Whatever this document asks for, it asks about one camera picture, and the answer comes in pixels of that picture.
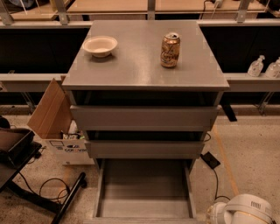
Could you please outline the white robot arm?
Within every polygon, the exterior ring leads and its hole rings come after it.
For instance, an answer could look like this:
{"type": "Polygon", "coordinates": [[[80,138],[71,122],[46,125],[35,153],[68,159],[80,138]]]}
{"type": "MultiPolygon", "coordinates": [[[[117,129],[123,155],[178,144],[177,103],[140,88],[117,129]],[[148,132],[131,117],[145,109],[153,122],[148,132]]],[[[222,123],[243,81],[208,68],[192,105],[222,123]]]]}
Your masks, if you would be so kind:
{"type": "Polygon", "coordinates": [[[228,203],[217,202],[206,212],[206,224],[277,224],[271,204],[252,194],[239,194],[228,203]]]}

